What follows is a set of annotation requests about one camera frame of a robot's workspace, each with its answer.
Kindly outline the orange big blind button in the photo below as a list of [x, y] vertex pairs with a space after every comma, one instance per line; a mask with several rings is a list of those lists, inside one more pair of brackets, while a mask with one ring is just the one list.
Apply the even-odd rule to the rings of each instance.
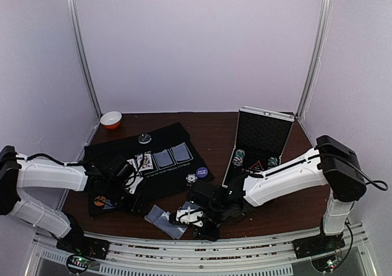
[[104, 196], [97, 196], [94, 198], [93, 203], [97, 207], [104, 207], [106, 205], [107, 199]]

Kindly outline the purple small blind button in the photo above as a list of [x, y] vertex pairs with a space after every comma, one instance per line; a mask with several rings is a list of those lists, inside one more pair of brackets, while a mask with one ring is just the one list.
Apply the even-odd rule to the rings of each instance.
[[208, 169], [206, 167], [200, 167], [196, 170], [195, 174], [199, 179], [203, 179], [208, 176]]

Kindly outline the poker chip stack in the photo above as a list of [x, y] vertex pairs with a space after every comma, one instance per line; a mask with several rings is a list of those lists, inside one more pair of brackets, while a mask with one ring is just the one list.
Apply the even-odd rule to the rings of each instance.
[[186, 177], [186, 180], [188, 182], [195, 182], [197, 180], [197, 176], [194, 175], [194, 174], [188, 174], [187, 177]]

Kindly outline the chip row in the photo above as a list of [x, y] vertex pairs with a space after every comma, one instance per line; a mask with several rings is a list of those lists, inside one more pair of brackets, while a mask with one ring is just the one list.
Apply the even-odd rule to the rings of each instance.
[[268, 169], [274, 168], [274, 167], [278, 166], [278, 164], [279, 164], [279, 159], [278, 159], [278, 158], [276, 158], [276, 157], [270, 157], [270, 158], [268, 159], [267, 168], [268, 168]]
[[237, 149], [233, 156], [233, 165], [236, 167], [242, 166], [245, 158], [245, 151], [242, 149]]

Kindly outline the white dealer button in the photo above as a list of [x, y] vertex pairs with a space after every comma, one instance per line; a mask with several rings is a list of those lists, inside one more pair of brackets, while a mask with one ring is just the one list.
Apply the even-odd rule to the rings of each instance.
[[140, 144], [148, 144], [152, 140], [151, 135], [148, 133], [143, 133], [138, 137], [138, 142]]

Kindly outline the black poker mat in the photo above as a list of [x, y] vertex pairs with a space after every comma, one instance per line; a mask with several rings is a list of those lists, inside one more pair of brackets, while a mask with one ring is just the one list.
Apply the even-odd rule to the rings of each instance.
[[[90, 161], [98, 168], [102, 168], [116, 155], [123, 156], [128, 162], [136, 162], [138, 155], [151, 154], [154, 168], [152, 170], [140, 170], [143, 180], [136, 189], [136, 193], [141, 194], [144, 214], [147, 213], [146, 206], [148, 202], [186, 191], [188, 189], [187, 175], [196, 175], [195, 172], [200, 167], [208, 168], [190, 142], [190, 135], [181, 123], [177, 122], [148, 134], [152, 138], [148, 144], [140, 144], [138, 142], [139, 136], [131, 136], [87, 146], [85, 147], [84, 157], [84, 161]], [[173, 156], [172, 147], [182, 143], [186, 144], [190, 159], [177, 162]], [[170, 154], [172, 164], [160, 168], [154, 154], [164, 149]], [[212, 181], [214, 176], [209, 169], [208, 171], [207, 177], [197, 178], [197, 181]]]

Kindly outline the aluminium poker case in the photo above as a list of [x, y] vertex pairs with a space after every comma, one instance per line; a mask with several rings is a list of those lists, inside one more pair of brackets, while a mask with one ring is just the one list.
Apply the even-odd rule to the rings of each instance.
[[[246, 170], [257, 172], [250, 170], [250, 167], [257, 161], [261, 162], [262, 171], [267, 170], [270, 157], [278, 158], [280, 165], [294, 120], [295, 116], [292, 113], [263, 110], [251, 106], [240, 108], [235, 144], [222, 186], [228, 187], [236, 177]], [[239, 167], [234, 166], [232, 162], [237, 149], [242, 149], [246, 153], [243, 165]]]

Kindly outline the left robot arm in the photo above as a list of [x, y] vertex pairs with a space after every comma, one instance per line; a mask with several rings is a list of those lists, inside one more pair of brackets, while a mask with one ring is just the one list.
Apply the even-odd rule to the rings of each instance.
[[13, 146], [1, 150], [1, 215], [12, 215], [48, 231], [75, 254], [88, 249], [76, 219], [56, 211], [25, 192], [27, 187], [63, 188], [104, 196], [118, 209], [130, 211], [143, 176], [141, 164], [117, 155], [98, 168], [90, 161], [61, 162], [48, 154], [19, 154]]

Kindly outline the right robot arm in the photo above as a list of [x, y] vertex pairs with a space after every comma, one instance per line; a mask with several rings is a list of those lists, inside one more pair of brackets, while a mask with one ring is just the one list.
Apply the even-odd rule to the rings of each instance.
[[202, 206], [202, 225], [194, 226], [193, 236], [216, 241], [220, 225], [248, 206], [321, 185], [329, 185], [330, 195], [314, 247], [325, 253], [337, 243], [353, 203], [366, 192], [355, 151], [328, 135], [318, 137], [315, 147], [289, 162], [261, 172], [243, 171], [223, 186], [212, 187]]

